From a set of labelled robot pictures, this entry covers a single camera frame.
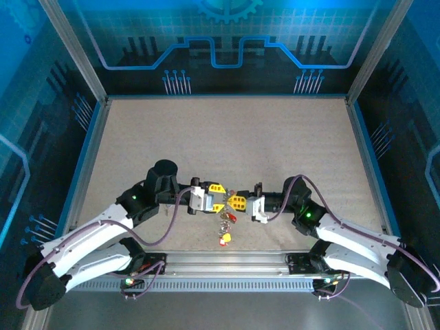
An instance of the gear graphic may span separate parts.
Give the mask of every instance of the gear graphic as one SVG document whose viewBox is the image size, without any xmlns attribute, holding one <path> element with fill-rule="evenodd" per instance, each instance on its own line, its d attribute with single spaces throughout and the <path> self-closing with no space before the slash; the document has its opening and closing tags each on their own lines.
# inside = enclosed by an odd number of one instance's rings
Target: gear graphic
<svg viewBox="0 0 440 330">
<path fill-rule="evenodd" d="M 41 18 L 38 0 L 1 0 L 0 9 L 5 9 L 24 32 L 35 29 Z"/>
<path fill-rule="evenodd" d="M 199 14 L 205 14 L 207 19 L 215 23 L 225 24 L 240 19 L 248 19 L 249 13 L 255 13 L 256 7 L 263 5 L 263 0 L 195 0 Z"/>
</svg>

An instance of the blue line graphic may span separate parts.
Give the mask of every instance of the blue line graphic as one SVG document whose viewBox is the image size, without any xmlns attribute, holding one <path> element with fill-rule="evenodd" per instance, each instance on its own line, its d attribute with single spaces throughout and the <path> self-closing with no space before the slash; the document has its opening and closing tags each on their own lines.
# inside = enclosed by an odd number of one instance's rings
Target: blue line graphic
<svg viewBox="0 0 440 330">
<path fill-rule="evenodd" d="M 426 160 L 426 167 L 425 167 L 425 178 L 429 184 L 429 188 L 432 191 L 432 195 L 434 196 L 435 201 L 437 202 L 437 206 L 440 208 L 440 195 L 439 192 L 437 191 L 437 187 L 435 186 L 434 180 L 432 179 L 430 172 L 432 166 L 432 160 L 437 153 L 440 153 L 440 144 L 434 147 L 428 154 L 428 159 Z"/>
<path fill-rule="evenodd" d="M 8 234 L 9 227 L 11 226 L 12 220 L 14 219 L 15 213 L 17 212 L 17 209 L 19 208 L 19 204 L 21 201 L 21 198 L 23 197 L 23 194 L 25 192 L 26 186 L 28 185 L 29 179 L 30 179 L 30 169 L 29 169 L 29 162 L 28 157 L 25 154 L 23 150 L 21 150 L 19 147 L 17 147 L 15 144 L 11 143 L 4 135 L 0 134 L 0 141 L 2 141 L 9 149 L 12 150 L 13 153 L 15 153 L 17 156 L 21 158 L 21 161 L 23 162 L 23 167 L 25 169 L 25 177 L 23 179 L 23 182 L 21 182 L 20 189 L 18 193 L 16 194 L 14 203 L 12 204 L 12 207 L 9 211 L 8 217 L 6 218 L 5 225 L 3 226 L 3 229 L 0 233 L 0 249 L 3 245 L 3 242 L 5 241 L 6 235 Z"/>
<path fill-rule="evenodd" d="M 211 65 L 212 67 L 216 69 L 238 69 L 243 66 L 243 55 L 244 55 L 244 43 L 246 41 L 264 41 L 264 47 L 267 48 L 279 48 L 281 51 L 286 54 L 286 56 L 296 64 L 296 66 L 300 69 L 347 69 L 351 66 L 351 64 L 354 61 L 354 58 L 356 54 L 358 53 L 358 50 L 362 44 L 362 41 L 364 40 L 366 31 L 370 27 L 371 21 L 373 20 L 373 17 L 375 16 L 375 13 L 377 12 L 377 9 L 379 7 L 380 0 L 375 4 L 375 7 L 370 13 L 370 16 L 368 18 L 368 21 L 365 24 L 364 29 L 362 30 L 362 33 L 357 40 L 357 43 L 353 49 L 353 52 L 351 53 L 350 59 L 346 65 L 306 65 L 302 64 L 288 49 L 283 43 L 272 43 L 270 42 L 270 36 L 267 35 L 251 35 L 251 36 L 244 36 L 239 41 L 239 59 L 237 64 L 217 64 L 216 58 L 215 58 L 215 42 L 214 39 L 210 36 L 185 36 L 184 37 L 184 43 L 176 43 L 168 47 L 168 49 L 154 62 L 153 65 L 134 65 L 134 66 L 119 66 L 119 67 L 111 67 L 107 64 L 106 60 L 104 59 L 104 56 L 102 55 L 102 52 L 98 46 L 98 43 L 96 42 L 96 39 L 94 38 L 93 34 L 91 33 L 90 27 L 87 24 L 85 17 L 83 13 L 81 12 L 78 3 L 75 1 L 76 8 L 78 11 L 78 14 L 81 18 L 82 24 L 84 24 L 84 27 L 87 31 L 87 34 L 89 35 L 89 38 L 93 44 L 93 47 L 96 50 L 96 53 L 100 59 L 100 62 L 102 63 L 102 66 L 106 68 L 109 71 L 122 71 L 122 70 L 154 70 L 157 69 L 157 67 L 165 60 L 165 58 L 168 57 L 168 55 L 173 51 L 181 48 L 189 48 L 191 41 L 207 41 L 210 44 L 210 59 L 211 59 Z"/>
</svg>

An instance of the yellow charm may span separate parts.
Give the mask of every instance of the yellow charm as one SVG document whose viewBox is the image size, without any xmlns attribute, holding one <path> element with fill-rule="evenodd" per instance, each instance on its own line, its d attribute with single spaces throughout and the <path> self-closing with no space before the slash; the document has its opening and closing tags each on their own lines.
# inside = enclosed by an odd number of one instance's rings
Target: yellow charm
<svg viewBox="0 0 440 330">
<path fill-rule="evenodd" d="M 231 242 L 232 240 L 231 234 L 227 232 L 226 234 L 223 235 L 222 239 L 224 240 L 225 243 Z"/>
</svg>

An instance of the small charm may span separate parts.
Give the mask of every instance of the small charm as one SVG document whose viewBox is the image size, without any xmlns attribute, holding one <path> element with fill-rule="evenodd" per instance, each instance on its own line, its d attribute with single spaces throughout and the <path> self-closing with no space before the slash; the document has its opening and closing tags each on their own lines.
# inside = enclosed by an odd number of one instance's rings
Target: small charm
<svg viewBox="0 0 440 330">
<path fill-rule="evenodd" d="M 220 224 L 219 236 L 222 237 L 224 234 L 228 233 L 231 229 L 229 221 L 223 220 Z"/>
<path fill-rule="evenodd" d="M 227 246 L 228 243 L 231 242 L 231 240 L 232 240 L 231 234 L 227 232 L 222 237 L 220 237 L 219 239 L 220 246 Z"/>
<path fill-rule="evenodd" d="M 234 216 L 231 212 L 226 212 L 226 216 L 228 217 L 229 221 L 231 221 L 232 223 L 237 222 L 237 217 Z"/>
</svg>

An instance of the red charm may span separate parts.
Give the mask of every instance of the red charm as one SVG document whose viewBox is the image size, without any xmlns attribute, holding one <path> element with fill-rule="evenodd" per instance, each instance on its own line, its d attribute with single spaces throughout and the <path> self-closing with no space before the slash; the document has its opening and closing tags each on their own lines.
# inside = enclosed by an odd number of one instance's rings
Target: red charm
<svg viewBox="0 0 440 330">
<path fill-rule="evenodd" d="M 233 222 L 233 223 L 237 222 L 237 217 L 234 216 L 232 213 L 227 212 L 226 214 L 227 214 L 229 220 L 231 220 L 231 222 Z"/>
</svg>

